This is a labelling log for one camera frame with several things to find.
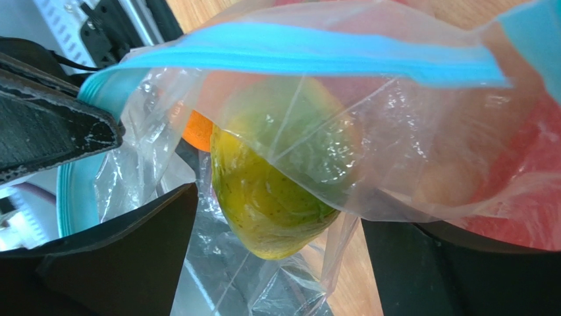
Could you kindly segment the yellow green fake mango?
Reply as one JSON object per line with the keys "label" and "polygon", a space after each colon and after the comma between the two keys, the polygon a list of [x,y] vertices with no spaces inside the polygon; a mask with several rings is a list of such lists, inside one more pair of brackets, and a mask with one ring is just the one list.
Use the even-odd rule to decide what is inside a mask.
{"label": "yellow green fake mango", "polygon": [[225,100],[211,136],[212,185],[254,255],[300,251],[339,216],[362,156],[353,119],[318,79],[271,76]]}

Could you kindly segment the clear zip top bag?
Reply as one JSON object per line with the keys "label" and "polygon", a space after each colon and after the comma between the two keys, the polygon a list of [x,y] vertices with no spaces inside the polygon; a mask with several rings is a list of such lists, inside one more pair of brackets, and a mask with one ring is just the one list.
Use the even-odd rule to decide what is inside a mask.
{"label": "clear zip top bag", "polygon": [[397,1],[243,1],[79,93],[120,147],[59,168],[59,233],[143,206],[211,125],[182,265],[220,315],[316,315],[362,225],[386,315],[560,314],[560,2],[462,30]]}

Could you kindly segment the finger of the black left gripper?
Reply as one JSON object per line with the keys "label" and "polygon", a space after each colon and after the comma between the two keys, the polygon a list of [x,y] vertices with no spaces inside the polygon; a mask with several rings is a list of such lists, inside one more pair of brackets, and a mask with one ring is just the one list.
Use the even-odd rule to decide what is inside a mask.
{"label": "finger of the black left gripper", "polygon": [[124,127],[76,86],[1,55],[1,183],[115,149]]}

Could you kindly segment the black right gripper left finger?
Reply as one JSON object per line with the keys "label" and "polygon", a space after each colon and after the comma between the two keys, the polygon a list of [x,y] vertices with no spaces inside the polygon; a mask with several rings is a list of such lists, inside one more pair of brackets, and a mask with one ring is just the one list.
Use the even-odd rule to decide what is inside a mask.
{"label": "black right gripper left finger", "polygon": [[184,184],[110,221],[1,253],[2,315],[169,315],[198,207]]}

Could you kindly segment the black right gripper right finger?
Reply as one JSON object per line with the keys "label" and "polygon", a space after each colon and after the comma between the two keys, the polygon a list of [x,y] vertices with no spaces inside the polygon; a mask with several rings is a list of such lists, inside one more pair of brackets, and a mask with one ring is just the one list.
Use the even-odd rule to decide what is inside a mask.
{"label": "black right gripper right finger", "polygon": [[385,315],[559,315],[560,253],[446,222],[362,222]]}

